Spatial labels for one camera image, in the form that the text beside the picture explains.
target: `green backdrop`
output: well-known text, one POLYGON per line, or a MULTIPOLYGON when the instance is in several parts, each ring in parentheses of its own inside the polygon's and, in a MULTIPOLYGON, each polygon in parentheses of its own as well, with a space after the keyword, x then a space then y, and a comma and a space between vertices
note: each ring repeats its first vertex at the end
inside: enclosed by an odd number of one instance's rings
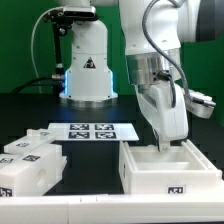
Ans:
MULTIPOLYGON (((35 78, 30 56, 33 26, 46 10, 57 6, 53 0, 1 0, 0 3, 0 93, 9 93, 15 87, 35 78)), ((124 57, 124 38, 120 28, 117 7, 97 8, 100 19, 109 31, 108 65, 114 72, 114 90, 119 94, 134 94, 128 84, 124 57)), ((35 38, 35 59, 40 76, 54 73, 54 46, 50 23, 38 26, 35 38)), ((70 64, 70 38, 62 39, 65 67, 70 64)), ((206 93, 217 103, 213 119, 224 125, 224 36, 216 41, 182 45, 182 65, 189 86, 206 93)), ((28 88, 24 92, 36 93, 28 88)))

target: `black cable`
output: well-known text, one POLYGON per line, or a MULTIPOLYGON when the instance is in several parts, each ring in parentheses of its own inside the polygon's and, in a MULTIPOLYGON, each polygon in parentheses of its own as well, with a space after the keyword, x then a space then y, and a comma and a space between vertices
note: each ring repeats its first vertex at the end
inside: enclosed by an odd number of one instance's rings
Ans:
MULTIPOLYGON (((186 79, 186 76, 185 76, 185 73, 184 73, 183 69, 172 58, 170 58, 162 49, 160 49, 157 46, 157 44, 153 41, 153 39, 150 37, 150 35, 148 33, 148 30, 147 30, 147 19, 148 19, 148 16, 149 16, 149 13, 150 13, 151 9, 159 1, 160 0, 152 0, 149 3, 148 7, 146 8, 145 12, 144 12, 144 15, 143 15, 143 18, 142 18, 142 30, 143 30, 143 33, 145 35, 145 38, 148 40, 149 44, 151 44, 151 46, 160 55, 162 55, 167 61, 169 61, 177 69, 177 71, 179 72, 179 74, 181 76, 182 82, 183 82, 185 95, 187 96, 187 98, 188 98, 190 103, 194 102, 194 103, 197 103, 197 104, 202 104, 204 106, 215 107, 215 103, 214 102, 205 101, 205 100, 202 100, 202 99, 199 99, 199 98, 196 98, 196 97, 192 97, 190 95, 190 91, 188 89, 187 79, 186 79)), ((180 8, 183 5, 183 3, 184 3, 184 1, 182 1, 181 4, 179 4, 178 2, 176 2, 174 0, 167 0, 167 1, 172 3, 174 5, 174 7, 176 7, 176 8, 180 8)))
MULTIPOLYGON (((151 9, 153 8, 153 6, 159 2, 160 0, 153 0, 149 3, 148 7, 145 10, 143 19, 142 19, 142 29, 143 29, 143 33, 146 37, 146 39, 148 40, 148 42, 151 44, 151 46, 160 54, 162 55, 167 61, 169 61, 176 69, 177 71, 180 73, 182 81, 183 81, 183 87, 184 87, 184 91, 186 96, 189 98, 190 102, 193 101, 193 98, 190 95, 189 89, 188 89, 188 84, 187 84, 187 79, 186 76, 184 74, 183 69, 172 59, 170 58, 165 52, 163 52, 162 49, 160 49, 157 44, 152 40, 152 38, 150 37, 148 30, 147 30, 147 19, 149 16, 149 13, 151 11, 151 9)), ((173 0, 167 0, 169 2, 171 2, 176 8, 180 8, 182 5, 178 4, 176 1, 173 0)))
POLYGON ((61 56, 61 43, 60 43, 60 33, 59 27, 56 23, 52 24, 53 34, 54 34, 54 51, 55 51, 55 61, 56 61, 56 68, 55 72, 59 75, 64 75, 64 66, 62 63, 62 56, 61 56))
POLYGON ((175 85, 174 85, 174 81, 171 75, 168 75, 168 79, 170 82, 170 86, 171 86, 171 90, 172 90, 172 108, 174 108, 176 106, 177 103, 177 95, 176 95, 176 89, 175 89, 175 85))
POLYGON ((41 87, 62 87, 60 84, 31 84, 31 85, 26 85, 24 86, 22 89, 19 89, 18 91, 14 92, 13 94, 18 94, 20 93, 23 89, 27 88, 27 87, 35 87, 35 86, 41 86, 41 87))
POLYGON ((173 81, 173 77, 169 74, 169 71, 160 71, 157 74, 157 78, 163 81, 169 81, 170 82, 170 87, 172 91, 172 108, 176 106, 176 89, 173 81))
POLYGON ((42 78, 36 78, 36 79, 33 79, 17 88, 15 88, 14 90, 12 90, 12 94, 17 94, 19 93, 22 89, 26 88, 27 86, 35 83, 35 82, 40 82, 40 81, 44 81, 44 80, 51 80, 51 77, 42 77, 42 78))

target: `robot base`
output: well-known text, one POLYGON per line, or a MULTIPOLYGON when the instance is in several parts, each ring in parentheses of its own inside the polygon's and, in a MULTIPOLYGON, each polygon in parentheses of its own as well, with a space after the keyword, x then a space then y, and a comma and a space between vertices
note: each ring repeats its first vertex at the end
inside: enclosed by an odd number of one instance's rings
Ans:
POLYGON ((107 100, 99 100, 99 101, 84 101, 84 100, 71 100, 66 98, 60 98, 60 103, 77 108, 102 108, 116 104, 117 98, 110 98, 107 100))

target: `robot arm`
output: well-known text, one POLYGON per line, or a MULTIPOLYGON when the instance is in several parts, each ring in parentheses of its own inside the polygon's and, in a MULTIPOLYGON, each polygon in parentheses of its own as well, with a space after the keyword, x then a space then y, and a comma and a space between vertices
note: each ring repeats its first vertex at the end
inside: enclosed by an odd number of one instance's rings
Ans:
POLYGON ((180 43, 196 41, 198 15, 205 1, 119 0, 119 4, 118 0, 58 2, 75 6, 119 5, 129 81, 135 85, 141 112, 158 136, 160 148, 166 149, 171 141, 187 137, 186 106, 202 117, 211 114, 214 108, 211 98, 191 94, 180 67, 180 43), (185 96, 181 88, 174 84, 180 78, 185 87, 185 96))

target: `black tabletop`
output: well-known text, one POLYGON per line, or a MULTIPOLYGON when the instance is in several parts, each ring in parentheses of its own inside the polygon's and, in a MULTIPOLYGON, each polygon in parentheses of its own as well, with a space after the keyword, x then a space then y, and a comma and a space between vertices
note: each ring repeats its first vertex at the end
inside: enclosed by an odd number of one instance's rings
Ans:
MULTIPOLYGON (((0 94, 0 150, 26 135, 27 129, 47 129, 49 123, 132 123, 139 141, 155 144, 150 125, 136 96, 120 96, 112 106, 81 109, 61 105, 53 95, 0 94)), ((224 128, 213 120, 189 116, 188 138, 218 168, 224 169, 224 128)), ((63 180, 49 195, 123 193, 118 174, 119 142, 54 142, 63 146, 68 164, 63 180)))

